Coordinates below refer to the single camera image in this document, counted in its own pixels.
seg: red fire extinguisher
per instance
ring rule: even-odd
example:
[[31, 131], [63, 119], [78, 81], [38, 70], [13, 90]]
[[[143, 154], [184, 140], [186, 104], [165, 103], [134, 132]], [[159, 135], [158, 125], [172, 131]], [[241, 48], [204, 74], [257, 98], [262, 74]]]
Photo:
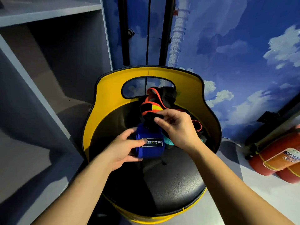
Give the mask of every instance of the red fire extinguisher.
[[300, 162], [280, 170], [276, 174], [289, 183], [300, 182]]
[[300, 125], [275, 140], [250, 160], [250, 166], [259, 174], [271, 175], [300, 162]]

